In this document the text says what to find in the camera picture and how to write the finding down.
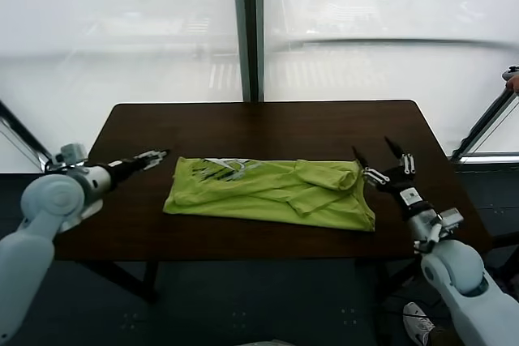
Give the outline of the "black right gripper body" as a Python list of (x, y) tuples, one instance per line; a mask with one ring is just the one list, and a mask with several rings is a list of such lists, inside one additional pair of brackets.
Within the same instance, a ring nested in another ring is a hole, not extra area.
[(422, 197), (415, 188), (414, 176), (405, 174), (402, 167), (395, 167), (383, 171), (389, 179), (384, 184), (377, 184), (378, 191), (389, 194), (400, 207), (410, 207), (422, 201)]

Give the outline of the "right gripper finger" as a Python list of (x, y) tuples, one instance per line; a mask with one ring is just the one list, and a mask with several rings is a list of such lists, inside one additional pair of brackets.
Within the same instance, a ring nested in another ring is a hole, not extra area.
[(371, 168), (367, 159), (356, 147), (352, 147), (352, 151), (355, 160), (362, 168), (362, 175), (367, 182), (373, 186), (385, 186), (389, 183), (389, 178), (376, 169)]
[(404, 174), (415, 174), (414, 156), (405, 152), (399, 144), (392, 141), (389, 137), (385, 137), (384, 140), (392, 154), (399, 161), (400, 166), (403, 168)]

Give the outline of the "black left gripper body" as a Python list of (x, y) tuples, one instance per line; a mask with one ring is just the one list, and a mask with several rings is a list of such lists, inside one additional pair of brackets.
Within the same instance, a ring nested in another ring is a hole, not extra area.
[(146, 161), (139, 158), (115, 160), (107, 164), (107, 172), (112, 179), (127, 179), (146, 165)]

